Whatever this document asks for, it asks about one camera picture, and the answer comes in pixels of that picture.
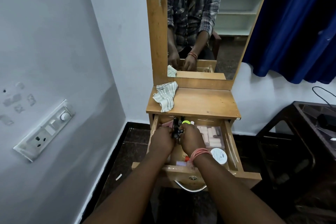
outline open drawer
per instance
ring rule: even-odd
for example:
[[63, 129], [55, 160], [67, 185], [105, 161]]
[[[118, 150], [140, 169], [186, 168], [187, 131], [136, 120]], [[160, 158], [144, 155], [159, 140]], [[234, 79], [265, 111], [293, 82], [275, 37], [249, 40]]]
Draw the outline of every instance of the open drawer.
[[[174, 116], [169, 115], [159, 115], [156, 114], [153, 119], [152, 129], [150, 131], [149, 145], [151, 143], [152, 135], [155, 130], [165, 122], [172, 120]], [[206, 117], [185, 117], [185, 120], [194, 121], [195, 125], [209, 125], [214, 127], [220, 127], [224, 144], [225, 152], [227, 154], [227, 163], [224, 165], [227, 170], [229, 170], [235, 177], [241, 180], [249, 188], [252, 188], [259, 181], [261, 181], [261, 176], [259, 173], [249, 173], [245, 172], [240, 161], [237, 147], [232, 136], [231, 127], [228, 120], [213, 119]], [[174, 161], [174, 156], [176, 154], [183, 152], [180, 145], [176, 145], [171, 154], [170, 162]], [[132, 164], [132, 169], [139, 165], [138, 162]], [[175, 165], [164, 165], [157, 178], [157, 185], [163, 187], [172, 188], [184, 188], [190, 192], [198, 192], [201, 190], [206, 190], [204, 180], [197, 168], [192, 170], [190, 167], [175, 166]]]

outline pink item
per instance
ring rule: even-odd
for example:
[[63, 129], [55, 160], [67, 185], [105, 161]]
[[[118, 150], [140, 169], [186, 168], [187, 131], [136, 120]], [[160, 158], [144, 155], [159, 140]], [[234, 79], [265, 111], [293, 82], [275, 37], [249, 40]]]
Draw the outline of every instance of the pink item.
[[168, 122], [162, 124], [161, 126], [162, 126], [162, 127], [173, 128], [173, 122], [174, 122], [174, 120], [171, 120], [171, 121], [168, 121]]
[[199, 156], [199, 155], [201, 155], [201, 154], [203, 154], [203, 153], [208, 153], [208, 154], [212, 155], [211, 152], [210, 152], [208, 149], [206, 149], [206, 148], [198, 148], [198, 149], [196, 149], [196, 150], [191, 154], [191, 156], [190, 156], [190, 162], [194, 165], [194, 159], [195, 159], [197, 156]]

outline metal drawer handle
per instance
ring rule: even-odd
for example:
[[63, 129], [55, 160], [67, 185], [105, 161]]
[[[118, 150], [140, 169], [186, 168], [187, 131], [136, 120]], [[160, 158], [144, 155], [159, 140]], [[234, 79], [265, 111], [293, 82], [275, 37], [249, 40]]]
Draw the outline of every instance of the metal drawer handle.
[[184, 190], [186, 190], [186, 191], [188, 191], [188, 192], [192, 192], [192, 193], [195, 193], [195, 192], [200, 192], [200, 191], [202, 191], [202, 190], [204, 190], [206, 187], [207, 187], [207, 185], [204, 185], [202, 188], [200, 188], [200, 189], [196, 189], [196, 190], [191, 190], [191, 189], [187, 189], [187, 188], [185, 188], [181, 183], [179, 183], [178, 181], [174, 181], [174, 182], [176, 182], [176, 184], [178, 185], [178, 186], [180, 186], [182, 189], [184, 189]]

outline towel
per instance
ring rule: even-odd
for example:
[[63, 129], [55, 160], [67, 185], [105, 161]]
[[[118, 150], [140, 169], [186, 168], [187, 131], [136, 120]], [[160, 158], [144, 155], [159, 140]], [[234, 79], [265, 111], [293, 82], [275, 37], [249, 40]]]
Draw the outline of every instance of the towel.
[[177, 70], [174, 69], [171, 65], [168, 66], [168, 69], [167, 69], [167, 76], [168, 77], [176, 77], [176, 72], [177, 72]]
[[153, 99], [161, 105], [161, 112], [168, 112], [173, 109], [173, 99], [177, 88], [177, 82], [169, 82], [156, 86], [157, 93], [153, 95]]

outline hand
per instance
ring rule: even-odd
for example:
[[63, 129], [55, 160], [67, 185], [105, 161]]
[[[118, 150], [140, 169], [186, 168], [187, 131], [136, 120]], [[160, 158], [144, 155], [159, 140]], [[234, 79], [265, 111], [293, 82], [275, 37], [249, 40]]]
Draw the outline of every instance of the hand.
[[184, 129], [183, 134], [180, 134], [181, 146], [189, 157], [196, 149], [205, 148], [203, 136], [196, 126], [184, 123], [180, 129]]
[[165, 159], [168, 158], [175, 145], [175, 139], [171, 138], [172, 132], [172, 128], [158, 128], [150, 140], [149, 153], [155, 152], [162, 155]]
[[171, 65], [173, 68], [178, 69], [180, 61], [180, 55], [177, 50], [169, 53], [168, 55], [168, 65]]
[[196, 59], [188, 55], [184, 60], [183, 71], [196, 71]]

